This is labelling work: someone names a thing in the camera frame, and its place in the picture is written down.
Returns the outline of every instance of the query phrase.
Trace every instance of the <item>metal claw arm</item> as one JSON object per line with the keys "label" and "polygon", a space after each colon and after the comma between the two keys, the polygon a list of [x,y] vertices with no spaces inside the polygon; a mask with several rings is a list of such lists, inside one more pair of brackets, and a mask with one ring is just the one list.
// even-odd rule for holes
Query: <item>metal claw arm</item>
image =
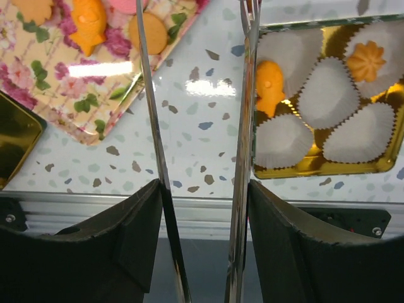
{"label": "metal claw arm", "polygon": [[145,90],[147,97],[148,110],[150,115],[151,132],[153,135],[154,148],[157,158],[158,177],[162,187],[162,201],[165,223],[167,226],[167,235],[170,242],[172,260],[175,269],[175,283],[177,285],[177,294],[179,302],[191,303],[191,294],[189,292],[188,280],[185,271],[184,258],[182,257],[181,243],[178,233],[177,220],[175,219],[174,205],[170,188],[169,173],[165,161],[164,148],[158,125],[158,115],[156,100],[153,91],[152,73],[150,72],[150,63],[148,59],[145,28],[143,26],[143,1],[136,0],[138,7],[138,30],[140,37],[140,58],[145,81]]}
{"label": "metal claw arm", "polygon": [[251,169],[256,51],[260,13],[258,0],[252,0],[251,5],[252,10],[248,12],[246,2],[240,0],[241,21],[243,31],[246,35],[244,41],[246,56],[244,59],[239,139],[235,161],[229,268],[227,270],[225,303],[240,303],[243,297],[247,241],[247,189]]}

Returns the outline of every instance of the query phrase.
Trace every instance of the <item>green leaf pattern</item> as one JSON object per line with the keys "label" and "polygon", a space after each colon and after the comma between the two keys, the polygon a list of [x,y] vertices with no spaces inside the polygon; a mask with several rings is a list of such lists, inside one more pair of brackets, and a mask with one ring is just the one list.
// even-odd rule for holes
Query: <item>green leaf pattern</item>
{"label": "green leaf pattern", "polygon": [[107,126],[105,121],[97,119],[94,121],[94,124],[96,126],[95,131],[100,134],[99,138],[100,140],[104,140],[105,136],[104,136],[104,131],[105,131],[105,127]]}
{"label": "green leaf pattern", "polygon": [[111,93],[111,96],[109,97],[109,100],[118,100],[118,99],[122,98],[125,95],[127,90],[128,90],[127,87],[119,87],[119,88],[117,88],[116,90],[114,90]]}
{"label": "green leaf pattern", "polygon": [[24,22],[24,17],[20,12],[17,13],[17,19],[18,21],[23,23],[24,31],[28,33],[35,33],[35,37],[37,38],[38,43],[42,43],[45,42],[46,40],[49,40],[50,35],[48,29],[38,27],[34,21]]}
{"label": "green leaf pattern", "polygon": [[89,113],[91,110],[91,106],[99,107],[97,101],[97,96],[93,93],[89,93],[83,100],[77,101],[74,103],[74,110],[77,112],[86,112]]}
{"label": "green leaf pattern", "polygon": [[187,20],[187,15],[185,13],[172,14],[171,20],[175,25],[170,27],[168,30],[168,44],[172,44],[176,40],[182,24],[184,24],[184,22]]}
{"label": "green leaf pattern", "polygon": [[46,77],[48,77],[48,72],[46,69],[42,67],[42,63],[38,60],[34,60],[31,63],[31,68],[35,75],[35,86],[40,90],[44,91],[48,88],[51,88],[48,82],[45,81]]}

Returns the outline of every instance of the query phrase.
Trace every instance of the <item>pink rose pattern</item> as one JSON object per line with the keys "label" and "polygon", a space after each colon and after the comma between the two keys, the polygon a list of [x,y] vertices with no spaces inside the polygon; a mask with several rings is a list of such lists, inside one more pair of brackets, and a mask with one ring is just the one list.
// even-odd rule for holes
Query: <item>pink rose pattern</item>
{"label": "pink rose pattern", "polygon": [[[77,65],[95,65],[95,64],[98,64],[98,61],[81,58],[80,64]],[[69,69],[63,62],[59,62],[55,65],[55,78],[58,80],[70,78]],[[82,79],[85,84],[95,83],[97,85],[103,85],[106,77],[88,76],[88,77],[82,77],[80,79]]]}
{"label": "pink rose pattern", "polygon": [[21,86],[27,85],[26,81],[21,80],[16,71],[20,68],[21,62],[19,59],[15,58],[15,61],[11,64],[13,69],[8,69],[7,65],[3,62],[0,62],[0,80],[3,84],[3,90],[13,99],[15,99],[18,103],[25,106],[27,109],[32,110],[37,104],[38,100],[33,98],[30,95],[30,92],[27,87],[22,88],[18,86],[16,83],[13,83],[12,79],[17,79],[18,83]]}
{"label": "pink rose pattern", "polygon": [[110,27],[123,27],[128,24],[129,20],[132,18],[131,15],[122,14],[120,11],[115,9],[108,0],[102,1],[107,12],[108,24]]}
{"label": "pink rose pattern", "polygon": [[[73,40],[69,38],[69,35],[77,32],[77,27],[71,17],[71,8],[66,3],[64,3],[63,0],[55,0],[54,10],[52,12],[55,14],[59,12],[60,14],[61,20],[59,23],[56,22],[56,26],[61,30],[64,36],[63,43],[66,44],[68,47],[80,50],[80,47],[76,44],[76,42],[73,42]],[[59,19],[59,15],[52,15],[52,19],[53,18]]]}
{"label": "pink rose pattern", "polygon": [[62,96],[79,99],[82,93],[87,92],[87,86],[83,78],[64,77],[61,80],[61,90]]}
{"label": "pink rose pattern", "polygon": [[115,57],[129,59],[132,43],[126,39],[121,28],[107,28],[105,31],[107,41],[104,42],[107,50]]}
{"label": "pink rose pattern", "polygon": [[31,70],[17,59],[8,68],[8,78],[20,88],[29,89],[33,86]]}
{"label": "pink rose pattern", "polygon": [[0,11],[0,49],[13,51],[16,42],[14,23],[6,20]]}
{"label": "pink rose pattern", "polygon": [[116,123],[119,121],[119,119],[124,115],[124,111],[123,112],[109,112],[109,116],[110,119],[107,123],[107,127],[105,128],[105,133],[109,133],[110,130],[116,125]]}

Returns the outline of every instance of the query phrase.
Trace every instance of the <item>terrazzo surface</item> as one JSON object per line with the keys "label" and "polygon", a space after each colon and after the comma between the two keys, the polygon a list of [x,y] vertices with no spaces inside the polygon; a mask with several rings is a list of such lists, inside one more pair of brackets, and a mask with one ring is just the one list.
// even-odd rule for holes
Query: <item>terrazzo surface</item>
{"label": "terrazzo surface", "polygon": [[[263,0],[262,24],[403,13],[400,0]],[[238,1],[211,1],[153,77],[174,196],[231,198],[244,39]],[[97,146],[49,126],[6,190],[131,194],[157,178],[144,93]],[[383,174],[262,181],[285,199],[400,201],[404,149]]]}

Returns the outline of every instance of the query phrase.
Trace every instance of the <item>cookie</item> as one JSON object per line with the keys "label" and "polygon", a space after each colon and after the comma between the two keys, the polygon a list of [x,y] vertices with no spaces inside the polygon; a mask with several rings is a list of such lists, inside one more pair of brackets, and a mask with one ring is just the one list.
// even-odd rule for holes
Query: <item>cookie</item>
{"label": "cookie", "polygon": [[[167,41],[169,39],[164,23],[151,13],[143,13],[143,24],[145,26],[148,54],[157,55],[161,53],[167,46]],[[129,37],[132,45],[139,49],[140,38],[137,15],[129,22]]]}
{"label": "cookie", "polygon": [[[143,0],[143,8],[146,7],[148,0]],[[122,14],[134,15],[136,14],[136,1],[135,0],[109,0],[111,6],[120,11]]]}
{"label": "cookie", "polygon": [[256,89],[257,94],[261,97],[257,102],[257,109],[272,118],[278,103],[285,100],[283,74],[277,63],[263,61],[258,65]]}
{"label": "cookie", "polygon": [[45,23],[52,16],[53,0],[11,0],[24,17],[24,22],[34,21],[37,26]]}
{"label": "cookie", "polygon": [[377,78],[377,71],[386,63],[383,59],[384,48],[378,47],[373,41],[366,45],[358,43],[355,52],[347,60],[347,66],[351,70],[356,82],[373,82]]}
{"label": "cookie", "polygon": [[95,46],[105,42],[105,28],[107,27],[107,13],[101,0],[75,0],[71,11],[77,32],[69,37],[76,42],[84,55],[90,56]]}

